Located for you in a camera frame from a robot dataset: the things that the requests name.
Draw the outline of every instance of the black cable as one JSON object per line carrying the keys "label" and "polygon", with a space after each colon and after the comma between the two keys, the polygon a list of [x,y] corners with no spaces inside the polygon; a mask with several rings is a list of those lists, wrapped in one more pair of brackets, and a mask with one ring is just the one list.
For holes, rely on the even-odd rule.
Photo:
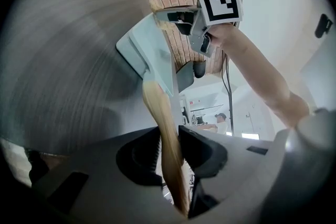
{"label": "black cable", "polygon": [[[224,65],[226,67],[226,78],[227,78],[227,82],[228,82],[228,87],[225,84],[224,76],[223,76]],[[232,135],[234,135],[235,131],[234,131],[234,125],[233,125],[232,90],[231,90],[231,85],[230,85],[229,67],[228,67],[228,61],[227,61],[227,55],[226,54],[225,54],[224,59],[223,59],[222,81],[223,81],[224,87],[227,91],[228,98],[229,98],[231,132],[232,132]]]}
{"label": "black cable", "polygon": [[225,57],[225,62],[226,62],[226,79],[227,79],[227,84],[229,86],[229,91],[230,91],[230,95],[229,95],[229,107],[230,107],[230,123],[231,123],[231,132],[232,132],[232,136],[234,135],[235,131],[234,131],[234,127],[233,127],[233,106],[232,106],[232,90],[231,90],[231,84],[230,84],[230,77],[229,77],[229,64],[228,64],[228,60],[227,60],[227,55]]}

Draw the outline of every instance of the gray panel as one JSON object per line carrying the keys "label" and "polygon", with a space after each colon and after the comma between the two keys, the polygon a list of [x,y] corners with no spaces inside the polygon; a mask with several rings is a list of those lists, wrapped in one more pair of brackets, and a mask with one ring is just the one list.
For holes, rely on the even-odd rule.
{"label": "gray panel", "polygon": [[141,186],[119,170],[116,153],[145,133],[122,135],[89,146],[41,178],[33,189],[48,198],[71,172],[87,174],[69,215],[85,223],[180,223],[184,216],[163,197],[161,186]]}
{"label": "gray panel", "polygon": [[148,0],[17,0],[0,40],[1,136],[69,154],[155,126],[140,77],[115,49],[148,13]]}

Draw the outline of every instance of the hand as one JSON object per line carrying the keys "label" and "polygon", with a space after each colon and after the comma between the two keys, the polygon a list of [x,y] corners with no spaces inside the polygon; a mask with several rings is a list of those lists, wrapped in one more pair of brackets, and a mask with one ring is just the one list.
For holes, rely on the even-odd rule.
{"label": "hand", "polygon": [[208,30],[211,35],[211,45],[215,47],[225,47],[230,44],[235,35],[236,27],[232,24],[213,25]]}

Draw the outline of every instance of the human arm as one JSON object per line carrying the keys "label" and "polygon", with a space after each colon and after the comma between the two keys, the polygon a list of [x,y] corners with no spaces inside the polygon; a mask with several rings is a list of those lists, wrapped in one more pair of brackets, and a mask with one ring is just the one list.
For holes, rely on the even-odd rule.
{"label": "human arm", "polygon": [[287,127],[309,114],[307,103],[292,93],[283,76],[237,27],[215,25],[208,31],[237,66],[251,88]]}
{"label": "human arm", "polygon": [[203,125],[198,125],[197,128],[202,129],[202,130],[209,130],[211,128],[217,129],[216,124],[203,124]]}

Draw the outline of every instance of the window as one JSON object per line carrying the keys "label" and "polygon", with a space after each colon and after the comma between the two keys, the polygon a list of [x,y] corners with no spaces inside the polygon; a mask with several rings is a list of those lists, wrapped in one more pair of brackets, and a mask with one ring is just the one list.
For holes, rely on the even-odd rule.
{"label": "window", "polygon": [[259,134],[245,134],[245,133],[242,133],[241,136],[243,138],[259,140]]}

